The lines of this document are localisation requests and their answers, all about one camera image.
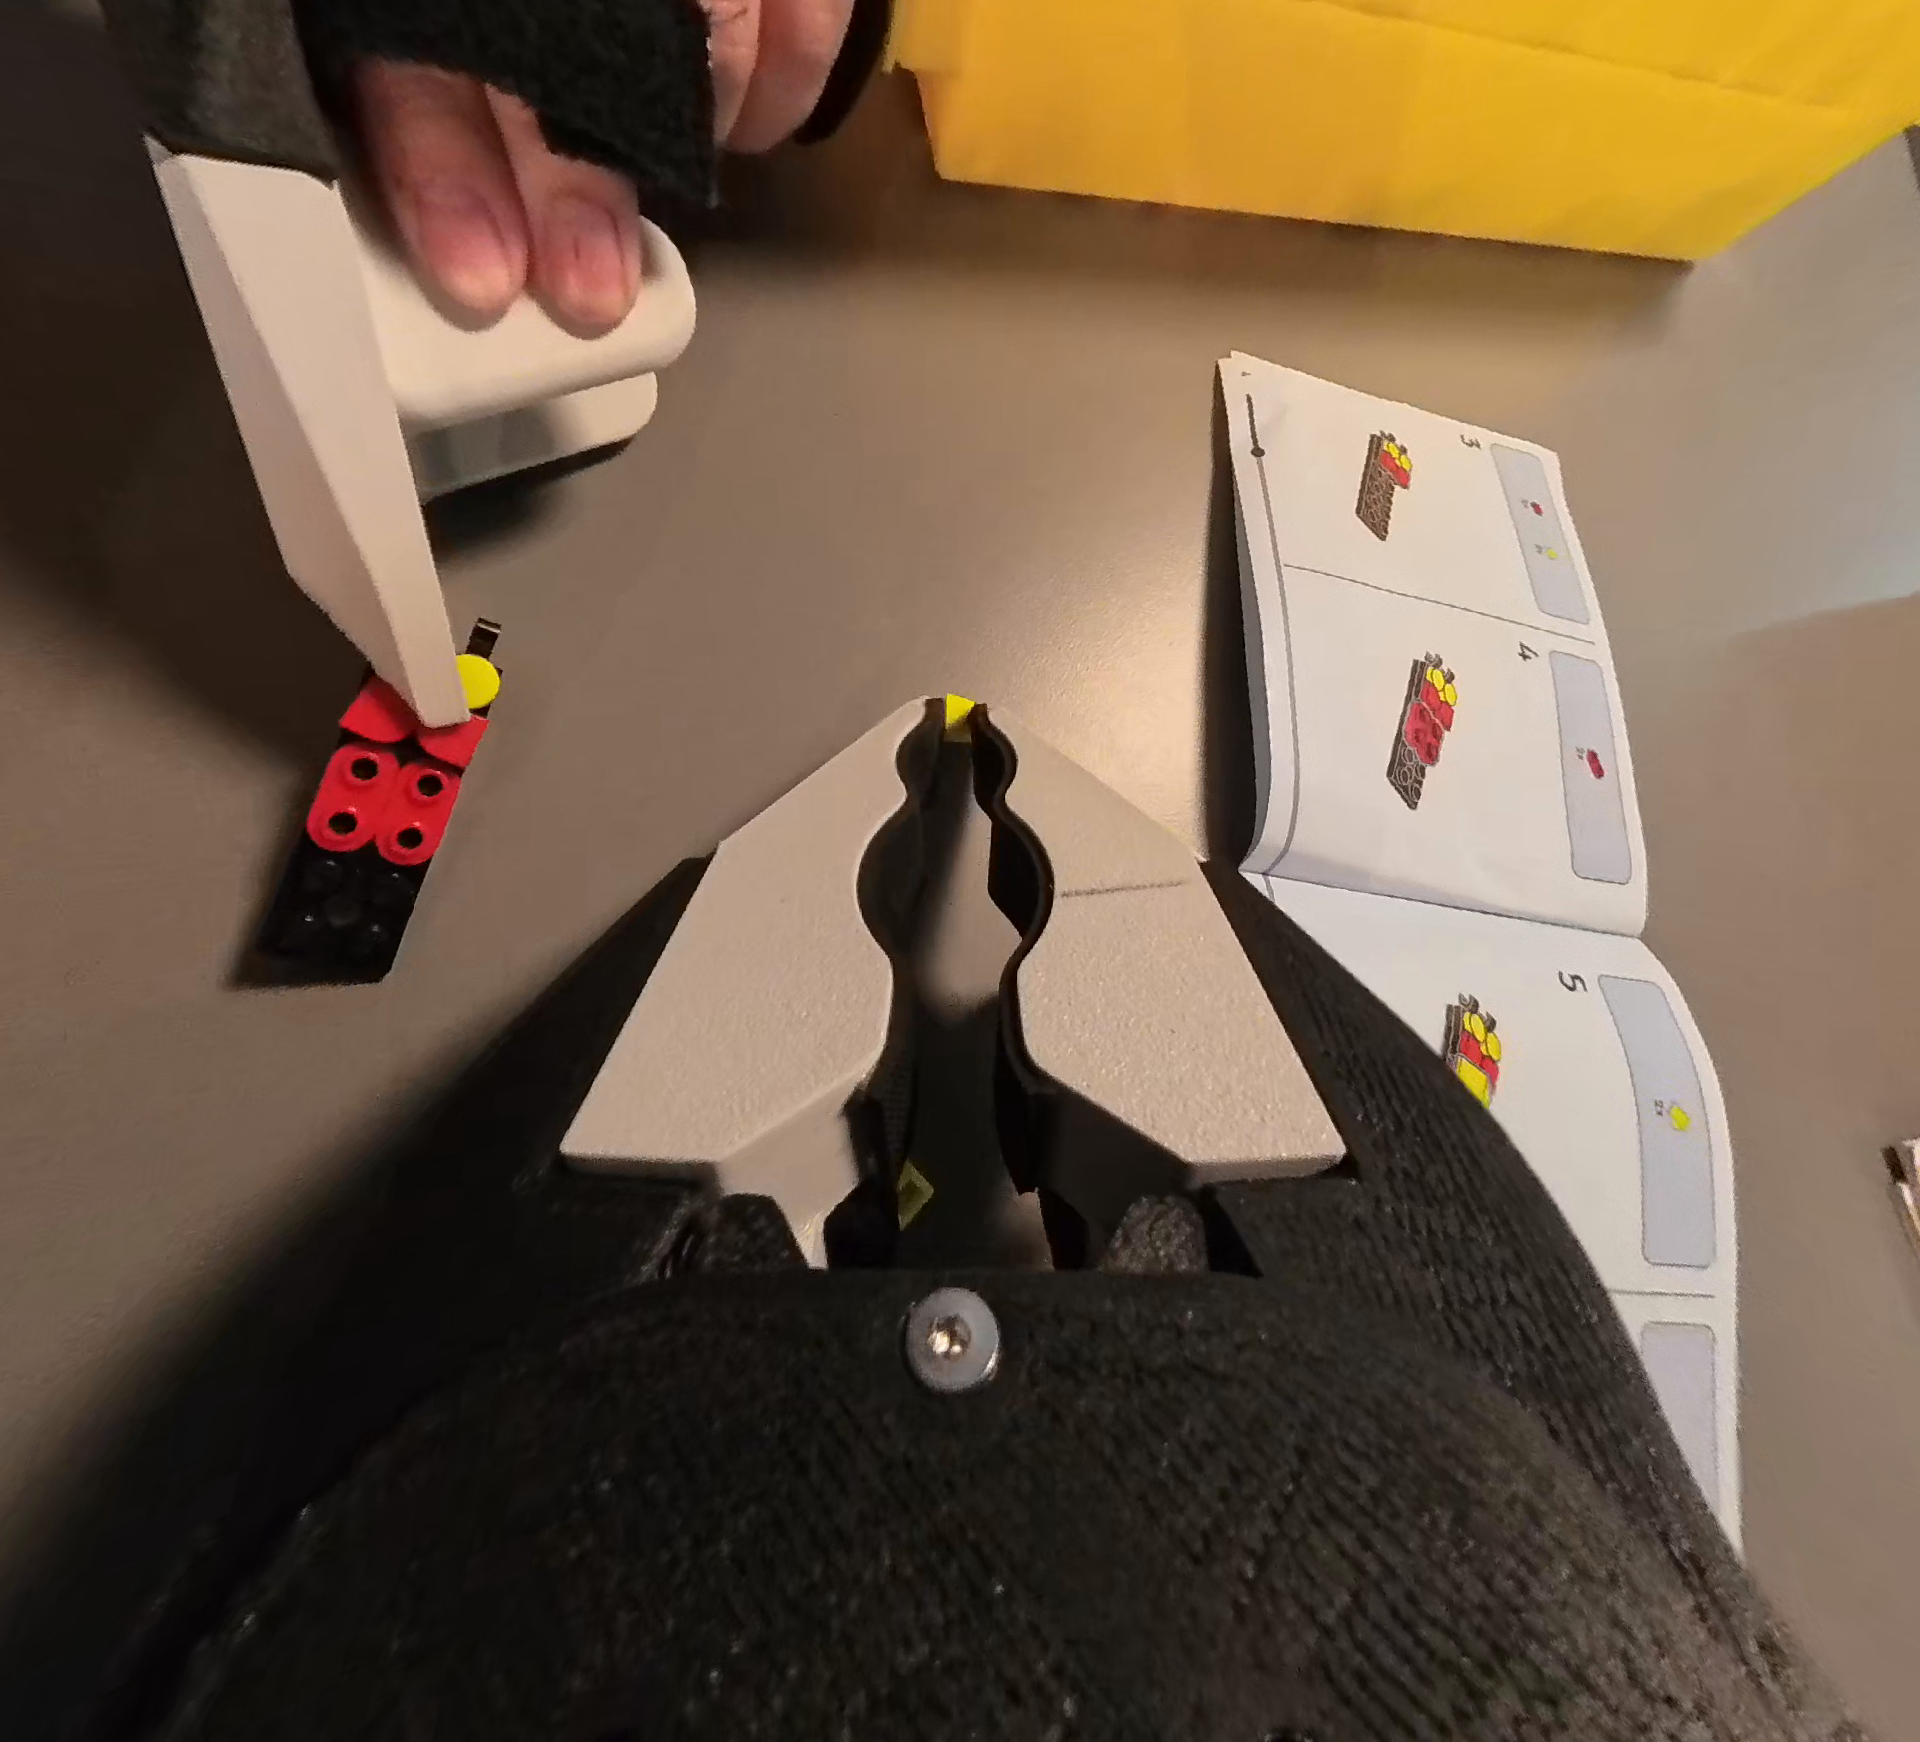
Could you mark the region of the black lego plate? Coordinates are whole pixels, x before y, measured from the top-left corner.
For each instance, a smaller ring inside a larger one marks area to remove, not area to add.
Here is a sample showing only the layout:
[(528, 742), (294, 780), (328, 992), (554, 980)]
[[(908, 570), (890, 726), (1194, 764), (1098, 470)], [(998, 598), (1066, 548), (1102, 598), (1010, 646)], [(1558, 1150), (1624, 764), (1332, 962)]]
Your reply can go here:
[[(502, 628), (482, 616), (474, 620), (460, 652), (482, 654), (502, 670), (500, 636)], [(336, 726), (326, 764), (332, 752), (350, 740)], [(396, 752), (398, 766), (428, 762), (416, 740), (390, 748)], [(306, 816), (324, 776), (320, 770), (300, 818), (300, 830), (254, 932), (244, 960), (244, 978), (264, 986), (382, 982), (414, 924), (422, 886), (446, 842), (468, 770), (460, 772), (458, 800), (438, 852), (430, 864), (412, 870), (384, 862), (374, 844), (356, 852), (330, 854), (308, 840)]]

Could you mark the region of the person's left hand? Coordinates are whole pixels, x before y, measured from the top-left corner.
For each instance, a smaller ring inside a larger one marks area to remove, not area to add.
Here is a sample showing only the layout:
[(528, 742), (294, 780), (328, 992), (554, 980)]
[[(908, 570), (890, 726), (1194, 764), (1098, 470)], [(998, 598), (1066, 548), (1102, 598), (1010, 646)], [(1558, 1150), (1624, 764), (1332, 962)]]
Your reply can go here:
[(818, 144), (888, 0), (292, 0), (306, 60), (420, 288), (480, 328), (530, 296), (620, 326), (722, 154)]

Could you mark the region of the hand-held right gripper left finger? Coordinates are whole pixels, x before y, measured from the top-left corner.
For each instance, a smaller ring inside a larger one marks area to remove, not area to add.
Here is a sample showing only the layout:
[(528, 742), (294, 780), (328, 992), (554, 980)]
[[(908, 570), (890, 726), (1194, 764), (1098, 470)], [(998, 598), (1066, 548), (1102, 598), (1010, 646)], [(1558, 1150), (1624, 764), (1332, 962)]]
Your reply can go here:
[(570, 1170), (772, 1202), (830, 1264), (910, 1062), (902, 930), (946, 732), (948, 702), (914, 698), (716, 846), (564, 1130)]

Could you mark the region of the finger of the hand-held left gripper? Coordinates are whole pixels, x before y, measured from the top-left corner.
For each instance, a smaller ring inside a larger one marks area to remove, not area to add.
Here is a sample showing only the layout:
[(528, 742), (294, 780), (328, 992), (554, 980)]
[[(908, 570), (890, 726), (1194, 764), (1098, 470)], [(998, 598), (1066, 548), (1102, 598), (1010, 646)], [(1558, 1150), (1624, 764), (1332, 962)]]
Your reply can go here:
[(602, 334), (564, 328), (530, 296), (466, 326), (340, 186), (154, 140), (148, 156), (288, 576), (422, 722), (462, 722), (402, 386), (476, 370), (562, 386), (660, 378), (698, 316), (678, 246), (640, 226), (636, 302)]
[(434, 502), (568, 458), (618, 448), (658, 410), (648, 374), (562, 386), (492, 368), (400, 386), (400, 430), (416, 494)]

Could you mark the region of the lego instruction booklet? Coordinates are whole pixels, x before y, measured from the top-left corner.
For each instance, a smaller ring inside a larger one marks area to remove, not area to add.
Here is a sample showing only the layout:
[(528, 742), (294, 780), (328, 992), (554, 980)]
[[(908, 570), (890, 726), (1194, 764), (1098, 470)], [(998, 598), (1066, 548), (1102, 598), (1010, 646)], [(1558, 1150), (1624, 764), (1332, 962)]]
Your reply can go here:
[(1644, 940), (1620, 676), (1558, 456), (1232, 352), (1242, 874), (1524, 1154), (1744, 1540), (1716, 1062)]

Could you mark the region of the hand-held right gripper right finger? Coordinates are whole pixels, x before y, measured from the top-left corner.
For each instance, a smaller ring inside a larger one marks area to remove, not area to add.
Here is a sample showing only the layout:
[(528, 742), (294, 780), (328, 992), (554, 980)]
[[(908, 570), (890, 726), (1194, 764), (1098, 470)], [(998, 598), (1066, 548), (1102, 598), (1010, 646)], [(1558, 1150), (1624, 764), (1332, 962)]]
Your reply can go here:
[(998, 980), (994, 1110), (1050, 1264), (1142, 1200), (1290, 1182), (1348, 1150), (1200, 858), (1012, 716), (968, 714)]

